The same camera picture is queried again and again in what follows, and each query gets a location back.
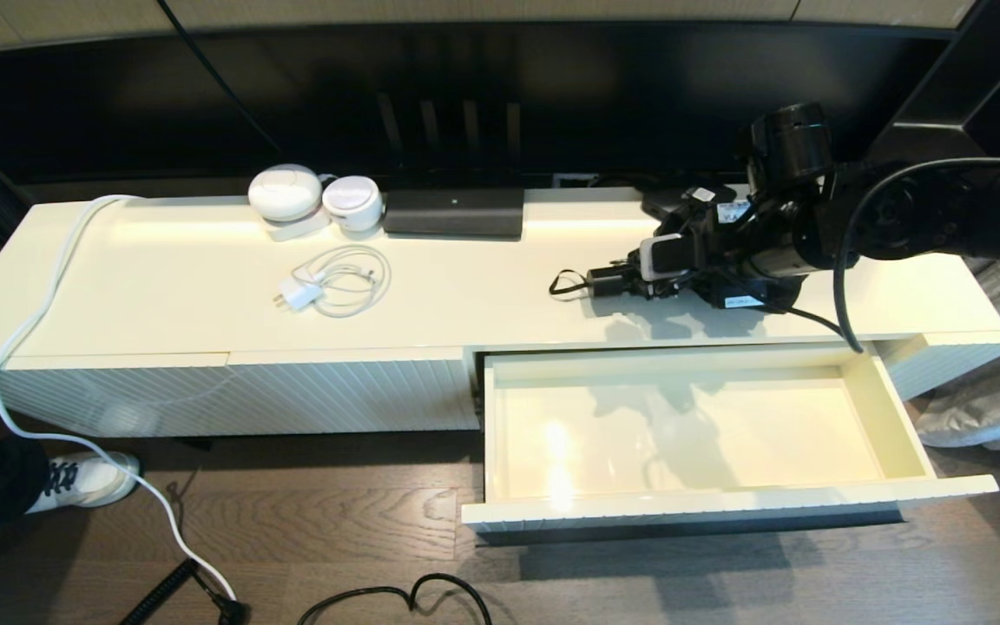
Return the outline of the white tv cabinet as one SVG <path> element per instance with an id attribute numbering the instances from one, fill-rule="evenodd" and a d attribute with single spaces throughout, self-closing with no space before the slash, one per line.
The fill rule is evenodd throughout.
<path id="1" fill-rule="evenodd" d="M 33 207 L 1 250 L 0 345 L 43 303 L 86 206 Z M 595 309 L 547 295 L 559 270 L 607 265 L 652 229 L 622 188 L 530 191 L 517 242 L 330 228 L 274 244 L 239 198 L 116 202 L 5 366 L 5 404 L 94 437 L 477 430 L 477 353 L 838 339 L 695 296 Z M 271 301 L 294 266 L 353 242 L 391 261 L 373 308 L 339 319 Z M 1000 356 L 999 313 L 961 260 L 861 260 L 849 276 L 853 325 L 901 398 Z"/>

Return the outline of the black shelf unit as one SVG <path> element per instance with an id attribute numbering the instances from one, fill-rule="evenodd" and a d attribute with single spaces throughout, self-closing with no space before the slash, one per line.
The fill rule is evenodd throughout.
<path id="1" fill-rule="evenodd" d="M 905 72 L 864 157 L 1000 157 L 1000 0 L 885 0 L 872 16 L 874 36 L 929 41 L 934 52 Z"/>

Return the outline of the black router with antennas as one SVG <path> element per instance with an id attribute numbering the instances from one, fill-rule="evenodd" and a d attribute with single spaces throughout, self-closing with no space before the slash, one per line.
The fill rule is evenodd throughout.
<path id="1" fill-rule="evenodd" d="M 377 95 L 389 157 L 374 170 L 393 237 L 523 237 L 523 111 L 509 98 Z"/>

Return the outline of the white fluted drawer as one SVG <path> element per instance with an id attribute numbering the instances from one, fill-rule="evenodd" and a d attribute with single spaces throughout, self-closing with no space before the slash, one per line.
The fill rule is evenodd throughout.
<path id="1" fill-rule="evenodd" d="M 884 360 L 844 344 L 484 360 L 480 536 L 805 521 L 997 493 L 940 477 Z"/>

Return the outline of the large white dome device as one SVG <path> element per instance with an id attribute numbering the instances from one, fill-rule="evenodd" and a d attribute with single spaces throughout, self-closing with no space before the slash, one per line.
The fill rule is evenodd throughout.
<path id="1" fill-rule="evenodd" d="M 279 244 L 331 225 L 322 194 L 323 182 L 310 168 L 277 165 L 255 175 L 247 187 L 247 203 L 261 218 L 270 241 Z"/>

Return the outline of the black set-top box with label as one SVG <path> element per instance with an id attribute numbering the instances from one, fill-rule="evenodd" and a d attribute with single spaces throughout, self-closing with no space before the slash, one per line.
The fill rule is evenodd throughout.
<path id="1" fill-rule="evenodd" d="M 695 208 L 703 208 L 708 203 L 737 199 L 737 191 L 733 188 L 711 181 L 655 183 L 640 193 L 643 213 L 659 221 L 671 214 L 688 216 Z"/>

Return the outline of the black umbrella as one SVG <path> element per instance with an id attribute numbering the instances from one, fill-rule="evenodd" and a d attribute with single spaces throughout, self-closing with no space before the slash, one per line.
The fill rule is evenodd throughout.
<path id="1" fill-rule="evenodd" d="M 694 293 L 714 309 L 755 309 L 775 315 L 785 315 L 795 307 L 803 285 L 802 278 L 762 280 L 723 269 L 683 274 L 671 280 L 690 280 L 690 287 L 679 295 Z M 555 298 L 583 293 L 594 299 L 626 295 L 646 299 L 641 295 L 642 281 L 639 266 L 615 262 L 586 273 L 563 269 L 551 282 L 548 293 Z"/>

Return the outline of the black television screen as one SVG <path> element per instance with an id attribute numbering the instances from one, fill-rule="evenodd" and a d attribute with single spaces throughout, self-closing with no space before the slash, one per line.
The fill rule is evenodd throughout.
<path id="1" fill-rule="evenodd" d="M 860 157 L 944 32 L 790 23 L 328 25 L 0 52 L 17 183 L 737 167 L 742 129 L 820 103 Z"/>

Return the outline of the small white round device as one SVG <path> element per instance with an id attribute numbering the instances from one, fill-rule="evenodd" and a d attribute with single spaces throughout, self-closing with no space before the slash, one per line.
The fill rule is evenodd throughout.
<path id="1" fill-rule="evenodd" d="M 347 175 L 331 181 L 322 191 L 322 206 L 345 231 L 363 233 L 377 228 L 384 218 L 384 195 L 372 178 Z"/>

